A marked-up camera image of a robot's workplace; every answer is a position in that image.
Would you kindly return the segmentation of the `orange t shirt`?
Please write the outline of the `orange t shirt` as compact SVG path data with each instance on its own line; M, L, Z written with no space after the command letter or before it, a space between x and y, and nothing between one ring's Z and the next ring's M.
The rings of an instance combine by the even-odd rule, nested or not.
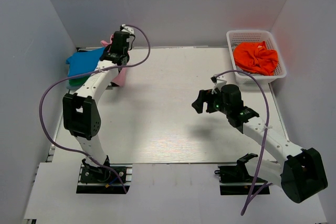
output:
M243 42L233 50L236 66L240 69L263 76L273 76L279 58L276 50L268 49L266 42Z

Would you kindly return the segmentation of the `black folded t shirt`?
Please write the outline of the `black folded t shirt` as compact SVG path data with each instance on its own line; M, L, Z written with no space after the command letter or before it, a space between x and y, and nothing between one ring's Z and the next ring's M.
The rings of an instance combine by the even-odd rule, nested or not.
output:
M112 87L119 87L119 85L114 82L110 82L108 85L108 88L112 88Z

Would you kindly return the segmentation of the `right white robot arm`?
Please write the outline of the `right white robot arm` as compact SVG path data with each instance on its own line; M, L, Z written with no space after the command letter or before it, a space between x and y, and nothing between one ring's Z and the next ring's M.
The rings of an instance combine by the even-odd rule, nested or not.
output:
M222 183L250 183L258 173L258 182L269 182L282 188L295 203L301 203L328 187L320 153L314 148L304 149L266 127L259 114L244 105L237 85L200 90L192 107L201 114L205 104L207 113L225 114L232 127L264 145L275 159L273 162L260 162L257 154L246 154L236 161L235 166L221 166L215 171Z

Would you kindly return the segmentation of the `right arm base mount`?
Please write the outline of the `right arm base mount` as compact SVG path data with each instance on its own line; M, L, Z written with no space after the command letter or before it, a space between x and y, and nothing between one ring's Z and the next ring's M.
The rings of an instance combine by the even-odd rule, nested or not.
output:
M222 165L214 171L219 179L221 196L247 196L253 182L249 174L241 173L237 165Z

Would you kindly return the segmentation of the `green folded t shirt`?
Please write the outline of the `green folded t shirt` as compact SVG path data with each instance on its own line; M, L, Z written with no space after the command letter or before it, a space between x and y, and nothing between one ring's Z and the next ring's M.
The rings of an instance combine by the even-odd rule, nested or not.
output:
M71 87L77 87L83 85L87 81L88 77L81 77L81 78L76 78L76 79L70 79L69 80L69 85Z

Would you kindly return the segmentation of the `light blue folded t shirt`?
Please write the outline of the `light blue folded t shirt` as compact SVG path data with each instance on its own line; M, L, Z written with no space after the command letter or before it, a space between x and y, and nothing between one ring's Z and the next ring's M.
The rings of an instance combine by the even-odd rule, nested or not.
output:
M71 85L67 85L67 89L68 90L76 90L78 87L77 86L71 86Z

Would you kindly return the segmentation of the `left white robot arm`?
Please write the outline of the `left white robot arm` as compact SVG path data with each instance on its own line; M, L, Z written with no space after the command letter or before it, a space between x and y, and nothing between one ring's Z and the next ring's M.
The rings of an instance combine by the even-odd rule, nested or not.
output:
M111 168L108 155L102 149L98 132L101 117L97 103L110 82L123 70L130 56L130 38L135 37L133 28L127 26L113 34L112 43L99 53L94 70L118 66L90 75L86 82L73 94L63 97L64 127L79 142L82 150L89 156L82 160L83 165L101 182L110 178Z

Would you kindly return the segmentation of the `grey t shirt in basket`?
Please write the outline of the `grey t shirt in basket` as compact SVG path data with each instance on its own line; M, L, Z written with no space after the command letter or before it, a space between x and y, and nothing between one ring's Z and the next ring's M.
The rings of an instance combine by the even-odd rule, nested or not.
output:
M234 50L236 49L236 47L238 46L238 44L235 44L235 43L232 43L231 44L231 49L232 49L232 52L234 52ZM239 75L243 76L243 73L248 73L252 76L260 76L260 74L257 74L257 73L250 73L250 72L247 72L243 69L241 69L238 65L236 65L236 69L241 71L241 73L238 73Z

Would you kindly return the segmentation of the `pink t shirt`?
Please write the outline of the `pink t shirt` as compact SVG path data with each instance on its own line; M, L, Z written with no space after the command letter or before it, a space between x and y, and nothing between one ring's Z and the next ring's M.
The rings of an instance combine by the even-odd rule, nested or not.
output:
M103 47L106 47L107 45L111 44L113 40L113 35L110 36L110 41L107 42L105 40L102 40L100 43ZM112 80L112 82L118 84L120 87L125 85L126 81L126 76L127 76L127 70L122 69L119 74Z

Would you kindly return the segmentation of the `white plastic basket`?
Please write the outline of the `white plastic basket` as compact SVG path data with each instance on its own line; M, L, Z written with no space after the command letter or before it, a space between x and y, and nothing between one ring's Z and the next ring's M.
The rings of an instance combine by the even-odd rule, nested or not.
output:
M277 44L269 31L266 30L230 30L226 33L228 49L232 66L234 70L242 69L238 67L234 60L234 50L238 45L244 42L265 42L267 49L275 50L278 54L278 64L272 76L265 76L262 74L253 74L260 84L269 84L276 79L284 78L287 74L284 61Z

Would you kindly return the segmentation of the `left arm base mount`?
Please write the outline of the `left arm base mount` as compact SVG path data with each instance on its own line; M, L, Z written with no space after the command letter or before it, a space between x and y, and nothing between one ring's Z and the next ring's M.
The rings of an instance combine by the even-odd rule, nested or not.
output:
M86 159L82 160L78 182L77 194L102 194L102 195L119 195L126 194L131 185L132 165L111 165L118 176L121 178L124 188L120 183L117 175L111 170L90 166Z

